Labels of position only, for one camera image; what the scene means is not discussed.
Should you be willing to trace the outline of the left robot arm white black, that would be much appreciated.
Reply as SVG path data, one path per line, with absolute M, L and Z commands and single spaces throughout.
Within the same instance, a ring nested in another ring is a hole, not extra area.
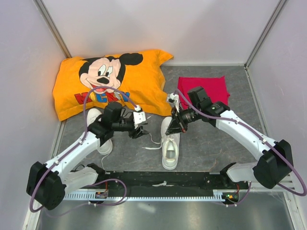
M 73 171 L 73 168 L 95 150 L 103 155 L 109 154 L 115 132 L 127 132 L 132 139 L 148 134 L 142 127 L 146 115 L 140 106 L 136 106 L 127 118 L 121 115 L 123 109 L 117 102 L 108 104 L 104 111 L 90 109 L 85 119 L 85 131 L 73 144 L 46 163 L 37 161 L 32 165 L 26 188 L 31 197 L 31 212 L 36 212 L 34 201 L 41 207 L 53 210 L 66 194 L 89 185 L 94 188 L 104 186 L 103 170 L 95 164 L 79 171 Z

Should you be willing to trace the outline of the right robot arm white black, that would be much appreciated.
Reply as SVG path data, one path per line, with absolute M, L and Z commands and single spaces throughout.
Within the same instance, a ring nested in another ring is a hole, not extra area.
M 258 132 L 240 119 L 233 110 L 221 101 L 212 102 L 203 87 L 196 87 L 188 92 L 188 109 L 179 105 L 179 95 L 171 93 L 167 102 L 173 104 L 171 122 L 166 135 L 185 133 L 188 124 L 202 120 L 227 133 L 245 147 L 255 158 L 252 163 L 231 163 L 222 170 L 220 184 L 232 188 L 237 182 L 256 180 L 268 189 L 274 188 L 292 170 L 284 160 L 293 164 L 290 144 L 275 141 Z

